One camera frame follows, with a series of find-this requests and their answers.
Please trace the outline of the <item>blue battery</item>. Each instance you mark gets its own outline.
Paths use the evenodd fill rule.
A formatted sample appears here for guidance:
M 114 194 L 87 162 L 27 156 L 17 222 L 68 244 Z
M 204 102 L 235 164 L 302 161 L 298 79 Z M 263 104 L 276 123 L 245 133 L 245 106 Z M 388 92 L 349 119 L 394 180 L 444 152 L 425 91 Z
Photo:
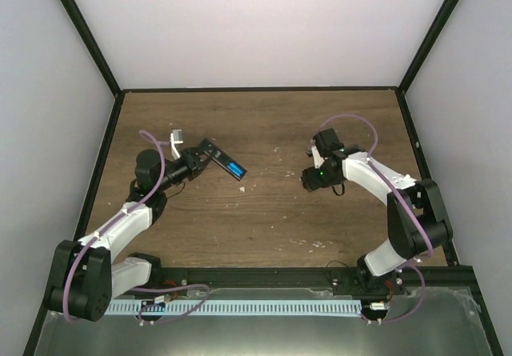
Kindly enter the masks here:
M 235 176 L 243 177 L 246 171 L 234 162 L 228 164 L 227 169 Z

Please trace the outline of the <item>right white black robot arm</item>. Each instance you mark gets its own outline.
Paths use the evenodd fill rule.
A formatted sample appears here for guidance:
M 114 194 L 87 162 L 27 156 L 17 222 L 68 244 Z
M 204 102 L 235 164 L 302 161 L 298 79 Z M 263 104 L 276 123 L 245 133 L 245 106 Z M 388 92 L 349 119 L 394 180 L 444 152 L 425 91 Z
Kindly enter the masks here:
M 445 203 L 433 180 L 417 180 L 384 166 L 360 146 L 344 145 L 333 129 L 316 133 L 307 155 L 314 161 L 301 176 L 307 191 L 335 190 L 353 182 L 386 207 L 387 239 L 357 262 L 355 283 L 364 294 L 374 294 L 392 272 L 452 239 Z

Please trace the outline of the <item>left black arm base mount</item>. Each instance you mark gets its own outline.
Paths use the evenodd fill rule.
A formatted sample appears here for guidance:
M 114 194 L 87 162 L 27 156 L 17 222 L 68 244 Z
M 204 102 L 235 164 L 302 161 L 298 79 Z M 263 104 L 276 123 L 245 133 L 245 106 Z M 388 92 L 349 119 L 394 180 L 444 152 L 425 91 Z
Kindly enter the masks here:
M 148 282 L 139 286 L 133 286 L 127 291 L 122 292 L 122 295 L 149 294 L 149 292 L 136 291 L 136 289 L 140 288 L 160 290 L 184 286 L 188 283 L 189 273 L 185 268 L 164 268 L 159 276 L 150 276 Z

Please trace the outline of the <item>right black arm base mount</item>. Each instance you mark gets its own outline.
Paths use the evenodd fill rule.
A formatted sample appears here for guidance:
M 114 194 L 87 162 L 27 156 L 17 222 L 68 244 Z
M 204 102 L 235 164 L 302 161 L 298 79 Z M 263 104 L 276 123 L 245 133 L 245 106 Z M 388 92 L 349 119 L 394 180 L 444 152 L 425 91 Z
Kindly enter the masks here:
M 393 275 L 375 277 L 357 267 L 330 268 L 329 273 L 336 294 L 377 298 L 385 297 L 390 292 L 404 293 L 403 287 L 396 283 Z

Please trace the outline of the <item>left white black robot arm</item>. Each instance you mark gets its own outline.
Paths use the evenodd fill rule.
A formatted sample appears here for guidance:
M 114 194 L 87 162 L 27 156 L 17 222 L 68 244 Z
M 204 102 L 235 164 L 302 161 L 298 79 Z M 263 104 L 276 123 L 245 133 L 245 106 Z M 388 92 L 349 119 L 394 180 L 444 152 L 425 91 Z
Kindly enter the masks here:
M 209 160 L 198 148 L 181 150 L 167 160 L 158 150 L 136 158 L 130 192 L 111 219 L 77 241 L 64 240 L 55 249 L 43 305 L 66 319 L 96 322 L 110 301 L 126 292 L 153 295 L 163 286 L 162 263 L 155 256 L 132 253 L 114 260 L 141 232 L 152 227 L 167 204 L 166 190 L 199 176 Z

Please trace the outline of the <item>black remote control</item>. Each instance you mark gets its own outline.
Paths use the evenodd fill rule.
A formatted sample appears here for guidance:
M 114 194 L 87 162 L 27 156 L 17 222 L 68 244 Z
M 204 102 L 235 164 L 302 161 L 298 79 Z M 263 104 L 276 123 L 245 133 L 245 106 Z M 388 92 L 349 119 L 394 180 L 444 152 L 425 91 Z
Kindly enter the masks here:
M 198 146 L 201 150 L 204 150 L 208 156 L 218 165 L 220 166 L 221 168 L 224 169 L 225 172 L 227 172 L 229 175 L 231 175 L 233 178 L 235 178 L 237 181 L 241 181 L 246 173 L 247 173 L 247 170 L 241 166 L 237 161 L 235 161 L 234 159 L 232 159 L 231 156 L 229 156 L 224 150 L 222 150 L 221 148 L 219 148 L 217 145 L 213 144 L 211 140 L 207 139 L 207 138 L 204 138 L 200 143 L 199 143 L 199 146 Z M 243 177 L 238 177 L 238 176 L 235 176 L 233 175 L 228 169 L 227 169 L 227 166 L 229 163 L 231 162 L 234 162 L 236 163 L 237 165 L 239 165 L 241 168 L 243 168 L 246 173 Z

